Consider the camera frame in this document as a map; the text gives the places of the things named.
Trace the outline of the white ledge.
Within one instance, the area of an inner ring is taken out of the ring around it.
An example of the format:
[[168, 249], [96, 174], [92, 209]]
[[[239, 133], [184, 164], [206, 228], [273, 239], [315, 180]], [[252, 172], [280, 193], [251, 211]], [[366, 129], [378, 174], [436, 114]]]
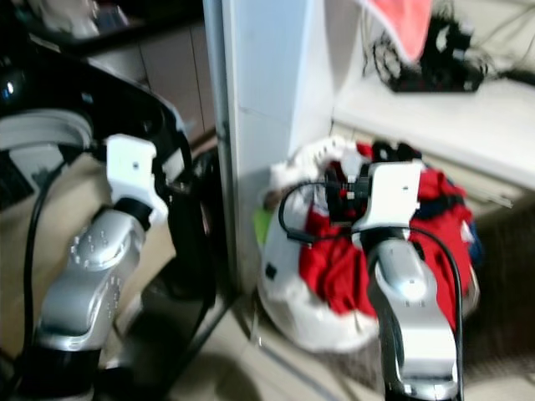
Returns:
[[531, 85], [497, 81], [475, 93], [396, 94], [375, 79], [352, 79], [336, 97], [334, 119], [535, 190]]

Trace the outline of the white garment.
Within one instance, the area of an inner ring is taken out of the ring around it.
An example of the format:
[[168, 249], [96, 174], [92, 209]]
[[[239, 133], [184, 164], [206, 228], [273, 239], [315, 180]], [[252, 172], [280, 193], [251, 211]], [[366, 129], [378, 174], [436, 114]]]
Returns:
[[271, 165], [268, 189], [282, 190], [299, 182], [318, 179], [329, 164], [343, 160], [364, 160], [358, 142], [337, 136], [311, 141], [286, 160]]

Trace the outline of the red garment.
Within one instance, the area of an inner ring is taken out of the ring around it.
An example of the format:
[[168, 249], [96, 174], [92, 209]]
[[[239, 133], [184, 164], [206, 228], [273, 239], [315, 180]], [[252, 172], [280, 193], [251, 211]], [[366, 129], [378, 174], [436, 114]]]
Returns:
[[[444, 195], [461, 195], [463, 198], [465, 194], [444, 172], [431, 167], [425, 167], [421, 172], [418, 202]], [[461, 237], [462, 221], [473, 221], [469, 206], [466, 209], [455, 206], [432, 219], [411, 219], [411, 225], [418, 231], [410, 241], [438, 283], [436, 301], [451, 327], [457, 325], [458, 295], [469, 293], [471, 284], [471, 259], [469, 245]], [[329, 221], [328, 209], [321, 202], [309, 207], [304, 229], [320, 238], [299, 252], [299, 275], [309, 289], [338, 314], [359, 311], [365, 316], [374, 316], [367, 295], [366, 256], [363, 249], [353, 243], [348, 229], [333, 225]], [[460, 291], [455, 289], [456, 275], [451, 268], [451, 257], [459, 267]]]

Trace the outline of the green item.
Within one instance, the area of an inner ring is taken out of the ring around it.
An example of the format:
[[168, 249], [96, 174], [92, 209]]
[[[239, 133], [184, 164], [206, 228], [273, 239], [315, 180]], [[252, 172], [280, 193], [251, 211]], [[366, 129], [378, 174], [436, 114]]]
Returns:
[[274, 218], [273, 211], [268, 209], [256, 209], [252, 215], [253, 233], [260, 247], [265, 245], [267, 241], [268, 232]]

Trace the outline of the white pillar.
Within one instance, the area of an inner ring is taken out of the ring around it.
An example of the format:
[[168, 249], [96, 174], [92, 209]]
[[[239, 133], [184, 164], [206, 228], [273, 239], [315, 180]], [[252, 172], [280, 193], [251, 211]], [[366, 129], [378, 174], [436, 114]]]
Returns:
[[255, 289], [252, 218], [272, 164], [325, 137], [335, 103], [326, 0], [203, 0], [231, 282]]

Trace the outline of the pink cloth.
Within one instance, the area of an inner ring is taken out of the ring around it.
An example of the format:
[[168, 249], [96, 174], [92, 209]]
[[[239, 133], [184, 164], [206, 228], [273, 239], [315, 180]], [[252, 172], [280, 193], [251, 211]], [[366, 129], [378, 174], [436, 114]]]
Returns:
[[413, 64], [423, 56], [431, 26], [433, 0], [355, 0], [385, 27], [402, 62]]

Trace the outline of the white laundry basket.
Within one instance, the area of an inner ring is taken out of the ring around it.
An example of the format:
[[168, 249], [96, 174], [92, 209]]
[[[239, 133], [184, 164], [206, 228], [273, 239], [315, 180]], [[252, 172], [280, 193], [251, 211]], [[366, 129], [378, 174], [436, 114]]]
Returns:
[[[345, 167], [371, 164], [371, 145], [358, 142], [364, 160], [343, 160]], [[378, 228], [354, 234], [353, 243], [363, 249], [369, 275], [367, 295], [374, 316], [359, 311], [338, 314], [313, 293], [299, 275], [299, 252], [320, 241], [305, 231], [306, 213], [318, 202], [326, 206], [324, 173], [318, 179], [275, 190], [282, 199], [262, 248], [260, 298], [268, 316], [299, 347], [313, 352], [348, 352], [379, 337], [408, 358], [454, 358], [457, 355], [463, 298], [457, 298], [457, 325], [451, 327], [438, 306], [438, 283], [417, 255], [411, 237], [417, 228], [409, 224], [407, 237], [399, 228]], [[461, 290], [460, 271], [450, 259]]]

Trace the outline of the beige cloth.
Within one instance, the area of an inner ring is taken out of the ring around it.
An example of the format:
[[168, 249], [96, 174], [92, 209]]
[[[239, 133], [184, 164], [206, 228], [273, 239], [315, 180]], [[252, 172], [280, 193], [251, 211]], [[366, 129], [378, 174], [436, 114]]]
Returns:
[[[88, 155], [76, 158], [51, 185], [35, 246], [34, 312], [41, 310], [45, 291], [64, 269], [70, 243], [109, 199], [104, 166]], [[0, 347], [8, 358], [16, 358], [23, 346], [24, 241], [34, 200], [30, 197], [0, 211]], [[136, 272], [124, 283], [100, 367], [117, 363], [123, 348], [121, 341], [126, 339], [131, 322], [144, 305], [141, 292], [175, 254], [171, 231], [165, 224], [153, 226], [146, 234]]]

